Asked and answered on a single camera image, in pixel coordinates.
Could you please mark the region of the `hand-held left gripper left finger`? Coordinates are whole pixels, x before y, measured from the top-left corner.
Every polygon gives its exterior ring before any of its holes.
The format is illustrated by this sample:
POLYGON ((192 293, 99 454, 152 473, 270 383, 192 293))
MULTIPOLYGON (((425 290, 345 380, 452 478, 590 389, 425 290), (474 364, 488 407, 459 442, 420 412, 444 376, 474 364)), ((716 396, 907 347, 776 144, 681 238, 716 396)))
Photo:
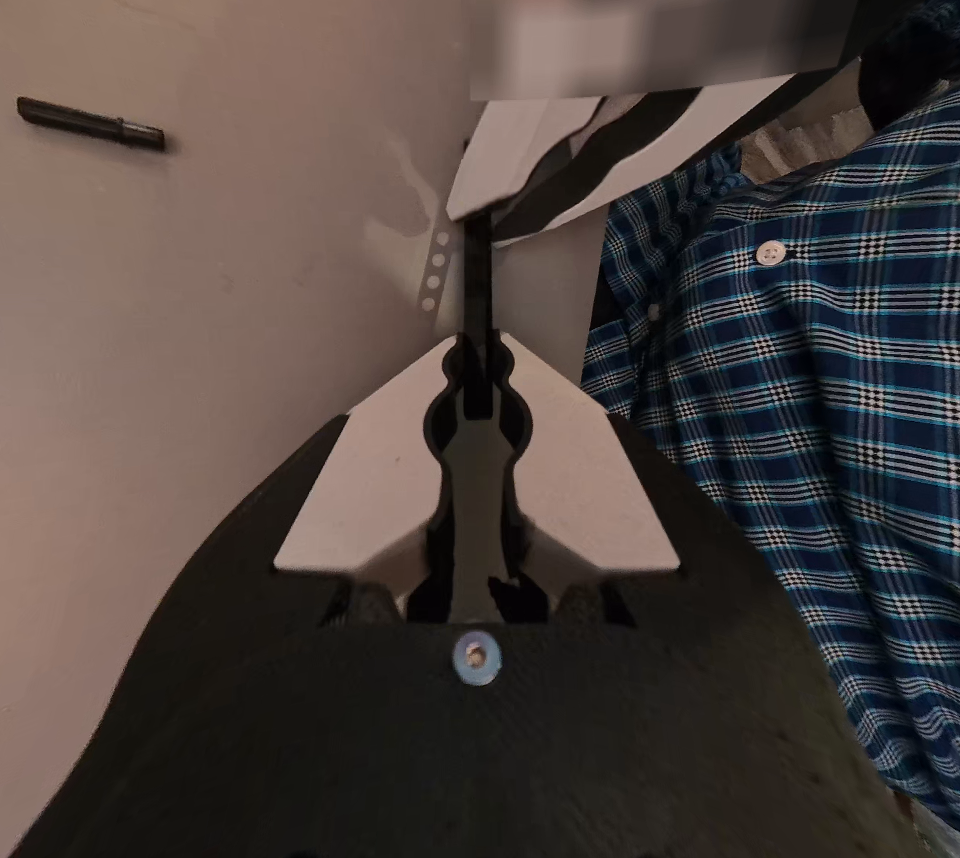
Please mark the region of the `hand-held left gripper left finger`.
POLYGON ((412 622, 450 619, 455 528, 443 453, 468 347, 462 336, 441 341, 349 411, 276 570, 386 588, 412 622))

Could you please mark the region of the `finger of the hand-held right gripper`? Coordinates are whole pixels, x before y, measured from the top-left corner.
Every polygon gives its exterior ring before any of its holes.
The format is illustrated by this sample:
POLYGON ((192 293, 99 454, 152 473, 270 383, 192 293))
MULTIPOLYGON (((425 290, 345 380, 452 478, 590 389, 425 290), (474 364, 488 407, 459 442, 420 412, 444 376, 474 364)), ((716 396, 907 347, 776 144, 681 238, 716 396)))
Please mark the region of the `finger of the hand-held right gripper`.
POLYGON ((582 130, 600 97, 492 100, 462 155, 446 213, 459 222, 519 193, 544 156, 582 130))
POLYGON ((569 159, 498 213, 495 245, 522 241, 665 178, 753 129, 741 124, 796 74, 649 93, 578 139, 569 159))

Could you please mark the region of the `person's plaid shirt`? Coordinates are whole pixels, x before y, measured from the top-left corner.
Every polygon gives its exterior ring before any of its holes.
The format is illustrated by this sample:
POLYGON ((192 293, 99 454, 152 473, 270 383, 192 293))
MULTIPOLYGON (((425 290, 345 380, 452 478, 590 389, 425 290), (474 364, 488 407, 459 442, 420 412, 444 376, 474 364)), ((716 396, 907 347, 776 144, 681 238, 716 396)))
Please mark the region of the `person's plaid shirt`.
POLYGON ((760 551, 874 766, 959 809, 959 96, 751 184, 738 145, 612 203, 582 389, 760 551))

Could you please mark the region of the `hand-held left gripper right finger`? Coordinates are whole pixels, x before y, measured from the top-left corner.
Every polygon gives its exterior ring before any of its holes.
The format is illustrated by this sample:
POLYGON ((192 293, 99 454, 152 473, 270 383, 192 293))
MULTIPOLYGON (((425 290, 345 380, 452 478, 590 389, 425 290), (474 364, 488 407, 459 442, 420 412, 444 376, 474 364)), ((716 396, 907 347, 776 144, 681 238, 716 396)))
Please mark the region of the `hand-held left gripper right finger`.
POLYGON ((490 580, 500 614, 549 614, 573 588, 676 572, 681 565, 612 417, 516 338, 490 337, 500 392, 501 548, 490 580))

